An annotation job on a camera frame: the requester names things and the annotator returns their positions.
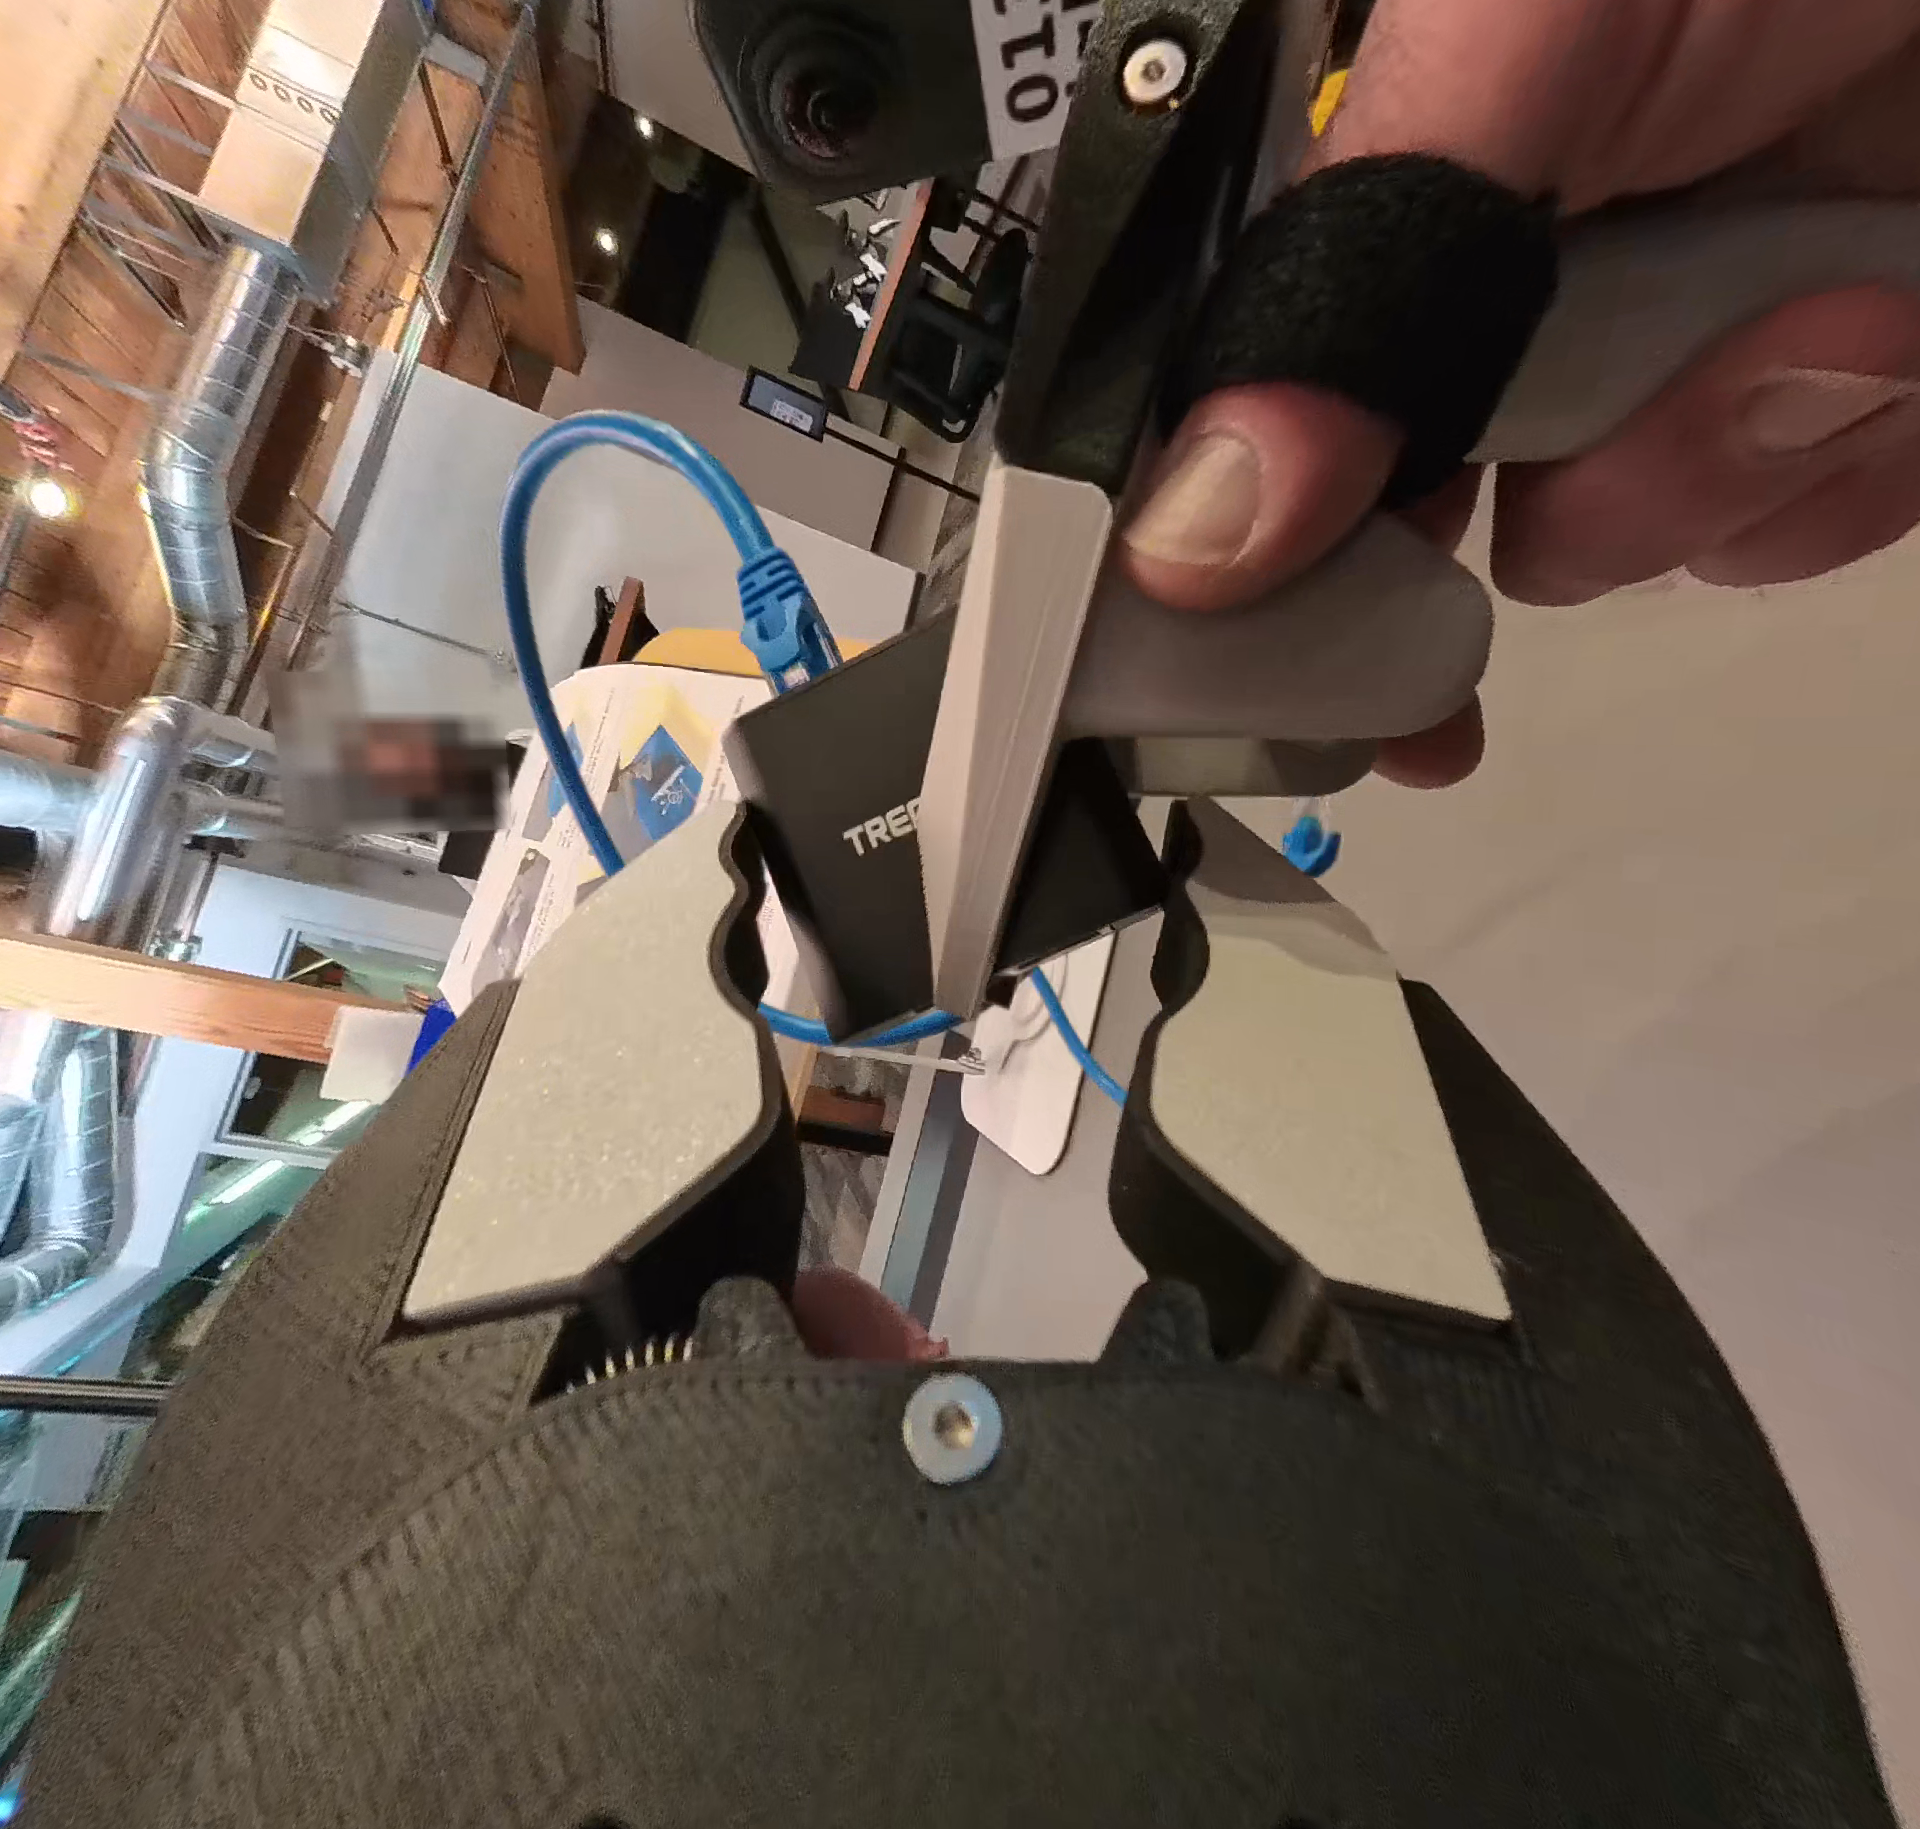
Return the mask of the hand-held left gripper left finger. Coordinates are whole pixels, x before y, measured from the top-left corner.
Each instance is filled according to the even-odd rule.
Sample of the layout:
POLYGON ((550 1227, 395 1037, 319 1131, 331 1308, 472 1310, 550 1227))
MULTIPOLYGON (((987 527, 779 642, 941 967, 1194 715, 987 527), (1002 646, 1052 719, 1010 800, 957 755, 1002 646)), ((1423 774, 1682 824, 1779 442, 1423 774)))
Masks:
POLYGON ((618 1352, 710 1288, 789 1296, 800 1140, 759 1014, 764 875, 710 806, 580 905, 507 1002, 420 1256, 415 1330, 589 1318, 618 1352))

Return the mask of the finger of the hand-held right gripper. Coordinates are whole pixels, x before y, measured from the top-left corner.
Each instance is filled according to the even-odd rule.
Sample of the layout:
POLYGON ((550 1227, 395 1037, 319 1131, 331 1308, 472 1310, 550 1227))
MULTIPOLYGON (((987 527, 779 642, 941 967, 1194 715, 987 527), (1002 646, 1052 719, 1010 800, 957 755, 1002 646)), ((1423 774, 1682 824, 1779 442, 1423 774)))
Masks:
POLYGON ((987 464, 916 797, 931 1002, 957 1018, 996 974, 1113 522, 1085 480, 987 464))

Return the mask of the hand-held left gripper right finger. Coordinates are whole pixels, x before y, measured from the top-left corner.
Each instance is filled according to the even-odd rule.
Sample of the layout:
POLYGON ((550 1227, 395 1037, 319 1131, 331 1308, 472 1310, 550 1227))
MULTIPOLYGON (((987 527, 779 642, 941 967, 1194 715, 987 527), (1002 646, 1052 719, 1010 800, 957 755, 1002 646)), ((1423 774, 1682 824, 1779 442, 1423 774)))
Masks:
POLYGON ((1116 1236, 1218 1362, 1302 1370, 1337 1318, 1496 1339, 1513 1298, 1393 958, 1213 800, 1174 802, 1116 1236))

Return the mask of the black network switch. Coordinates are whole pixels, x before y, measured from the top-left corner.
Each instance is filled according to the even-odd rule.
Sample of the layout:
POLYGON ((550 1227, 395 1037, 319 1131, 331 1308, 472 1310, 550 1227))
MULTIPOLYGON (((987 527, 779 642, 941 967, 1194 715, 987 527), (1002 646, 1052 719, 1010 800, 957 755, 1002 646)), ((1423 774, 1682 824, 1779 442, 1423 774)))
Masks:
MULTIPOLYGON (((916 837, 950 613, 824 680, 744 711, 724 736, 748 828, 829 1040, 877 1043, 932 1010, 916 837)), ((997 942, 996 981, 1158 910, 1166 875, 1107 746, 1059 750, 997 942)))

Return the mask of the person's right hand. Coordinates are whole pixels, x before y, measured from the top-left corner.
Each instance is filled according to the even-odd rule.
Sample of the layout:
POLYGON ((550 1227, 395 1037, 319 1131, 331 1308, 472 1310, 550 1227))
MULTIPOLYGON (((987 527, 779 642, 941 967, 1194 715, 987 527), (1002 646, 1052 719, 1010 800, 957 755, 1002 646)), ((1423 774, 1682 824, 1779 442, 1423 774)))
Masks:
MULTIPOLYGON (((1376 0, 1302 163, 1427 153, 1567 212, 1727 168, 1915 197, 1918 0, 1376 0)), ((1489 571, 1567 607, 1687 571, 1769 590, 1915 527, 1918 306, 1782 303, 1596 451, 1496 472, 1489 571)), ((1144 594, 1194 613, 1274 592, 1375 506, 1400 435, 1274 384, 1198 403, 1123 540, 1144 594)))

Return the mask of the brown wooden bench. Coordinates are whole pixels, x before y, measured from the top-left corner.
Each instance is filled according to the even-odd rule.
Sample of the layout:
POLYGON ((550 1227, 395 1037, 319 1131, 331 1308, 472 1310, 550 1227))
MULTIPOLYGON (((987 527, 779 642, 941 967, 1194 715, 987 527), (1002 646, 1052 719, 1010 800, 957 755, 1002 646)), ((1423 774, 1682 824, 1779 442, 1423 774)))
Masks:
POLYGON ((887 193, 853 271, 812 288, 789 368, 964 445, 1009 368, 1033 238, 1026 212, 970 181, 887 193))

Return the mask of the printed instruction sheet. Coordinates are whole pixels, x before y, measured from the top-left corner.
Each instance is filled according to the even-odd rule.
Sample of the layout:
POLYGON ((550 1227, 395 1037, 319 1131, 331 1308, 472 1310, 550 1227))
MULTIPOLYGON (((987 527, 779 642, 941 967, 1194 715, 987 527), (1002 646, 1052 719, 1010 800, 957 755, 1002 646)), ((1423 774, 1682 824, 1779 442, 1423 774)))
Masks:
MULTIPOLYGON (((563 744, 624 862, 711 802, 737 797, 722 737, 766 698, 759 677, 676 666, 594 667, 557 683, 563 744)), ((493 981, 520 978, 603 881, 601 858, 533 744, 438 980, 444 1002, 463 1010, 493 981)))

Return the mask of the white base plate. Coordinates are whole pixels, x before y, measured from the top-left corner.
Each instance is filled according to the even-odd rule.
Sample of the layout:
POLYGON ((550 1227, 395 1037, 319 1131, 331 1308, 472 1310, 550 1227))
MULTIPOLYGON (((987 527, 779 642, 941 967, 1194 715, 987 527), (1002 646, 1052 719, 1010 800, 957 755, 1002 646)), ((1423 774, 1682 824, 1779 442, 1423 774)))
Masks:
MULTIPOLYGON (((1066 1024, 1090 1053, 1114 941, 1102 936, 1040 967, 1066 1024)), ((1080 1096, 1096 1092, 1084 1061, 1068 1046, 1033 978, 1018 978, 1005 1002, 980 1014, 971 1061, 962 1076, 962 1118, 1018 1170, 1045 1178, 1066 1159, 1080 1096)))

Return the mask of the silver air duct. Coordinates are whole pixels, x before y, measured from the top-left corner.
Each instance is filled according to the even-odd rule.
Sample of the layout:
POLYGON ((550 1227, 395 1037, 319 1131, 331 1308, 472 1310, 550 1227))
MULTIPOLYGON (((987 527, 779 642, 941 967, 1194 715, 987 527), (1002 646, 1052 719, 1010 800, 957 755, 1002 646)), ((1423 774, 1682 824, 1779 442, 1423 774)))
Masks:
MULTIPOLYGON (((298 303, 280 258, 234 245, 138 464, 171 610, 156 690, 111 731, 77 802, 77 828, 38 872, 28 926, 59 949, 121 949, 156 862, 182 842, 180 776, 192 741, 232 701, 249 615, 232 535, 232 468, 298 303)), ((6 1227, 14 1323, 99 1265, 121 1198, 120 1035, 67 1005, 6 1005, 6 1227)))

